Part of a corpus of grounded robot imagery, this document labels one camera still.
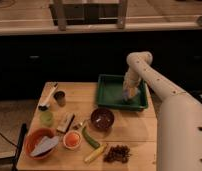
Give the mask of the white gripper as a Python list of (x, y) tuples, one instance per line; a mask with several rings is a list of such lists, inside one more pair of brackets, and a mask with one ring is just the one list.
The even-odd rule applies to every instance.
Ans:
[(124, 76), (123, 90), (128, 94), (136, 94), (140, 82), (141, 77), (132, 69), (128, 69)]

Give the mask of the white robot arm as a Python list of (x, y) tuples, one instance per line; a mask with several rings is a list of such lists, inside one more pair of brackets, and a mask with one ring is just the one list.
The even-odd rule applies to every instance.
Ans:
[(202, 171), (202, 104), (151, 67), (150, 52), (127, 56), (124, 99), (132, 99), (141, 80), (161, 99), (157, 117), (157, 171)]

